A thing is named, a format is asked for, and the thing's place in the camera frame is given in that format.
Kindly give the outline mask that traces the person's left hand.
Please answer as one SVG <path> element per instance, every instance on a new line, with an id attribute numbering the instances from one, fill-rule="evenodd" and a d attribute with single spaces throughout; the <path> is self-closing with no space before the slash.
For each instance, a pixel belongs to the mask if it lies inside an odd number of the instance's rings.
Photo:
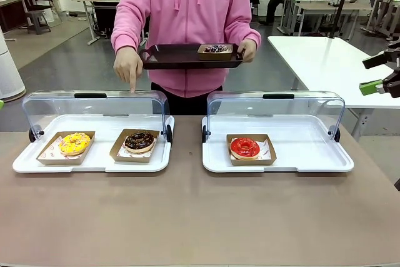
<path id="1" fill-rule="evenodd" d="M 250 63 L 256 55 L 257 44 L 252 39 L 244 39 L 240 42 L 237 51 L 242 56 L 243 63 Z"/>

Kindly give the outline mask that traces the person's right hand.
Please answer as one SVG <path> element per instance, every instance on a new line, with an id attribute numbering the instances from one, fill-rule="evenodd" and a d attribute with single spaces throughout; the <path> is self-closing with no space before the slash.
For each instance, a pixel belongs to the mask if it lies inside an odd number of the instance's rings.
<path id="1" fill-rule="evenodd" d="M 129 83 L 132 93 L 136 90 L 136 81 L 142 75 L 143 62 L 136 50 L 132 47 L 122 47 L 116 53 L 113 66 L 119 78 Z"/>

